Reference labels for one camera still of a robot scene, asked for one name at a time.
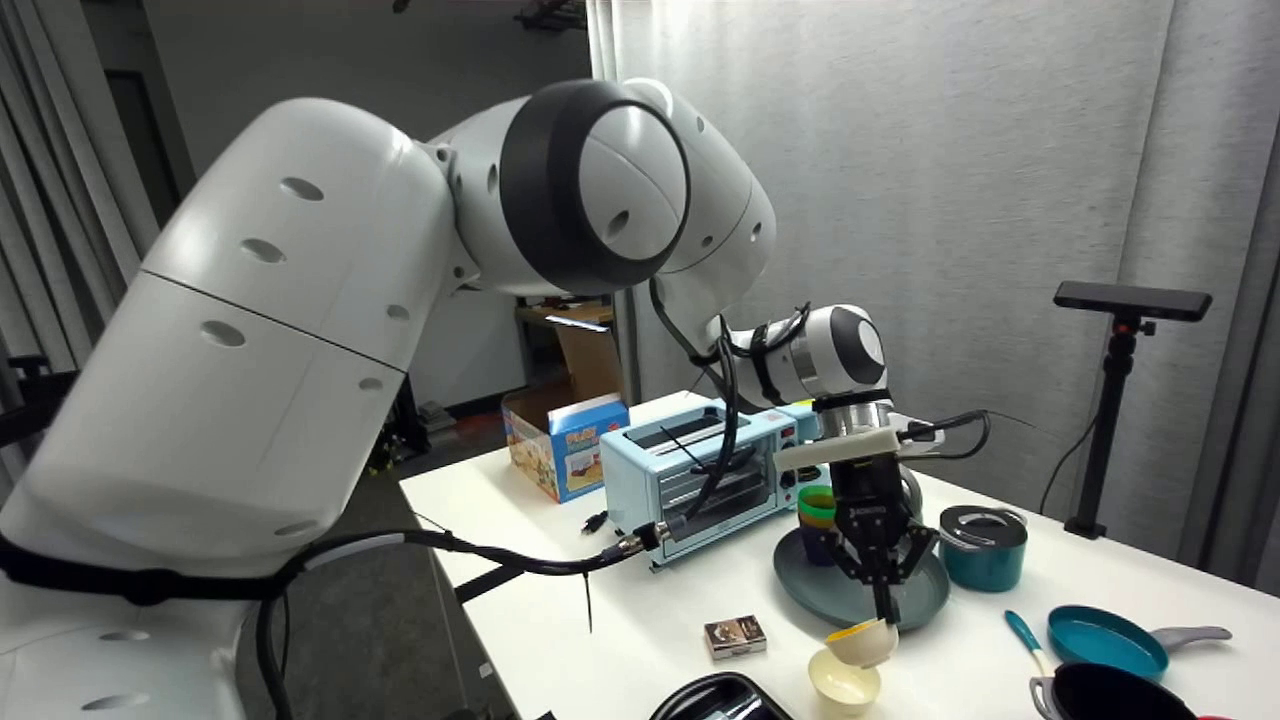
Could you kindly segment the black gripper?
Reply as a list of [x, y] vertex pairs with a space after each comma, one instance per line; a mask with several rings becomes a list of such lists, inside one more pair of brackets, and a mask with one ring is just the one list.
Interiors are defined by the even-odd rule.
[[900, 464], [869, 456], [831, 467], [837, 531], [827, 531], [831, 563], [873, 583], [875, 617], [893, 630], [922, 630], [932, 617], [932, 529], [908, 525]]

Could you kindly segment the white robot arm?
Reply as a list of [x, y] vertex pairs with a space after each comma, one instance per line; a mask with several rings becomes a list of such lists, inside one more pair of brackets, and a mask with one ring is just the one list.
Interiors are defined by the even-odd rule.
[[435, 303], [646, 289], [718, 378], [873, 426], [854, 303], [731, 330], [777, 214], [657, 79], [561, 79], [431, 140], [259, 113], [150, 249], [0, 505], [0, 720], [245, 720], [245, 622], [324, 558]]

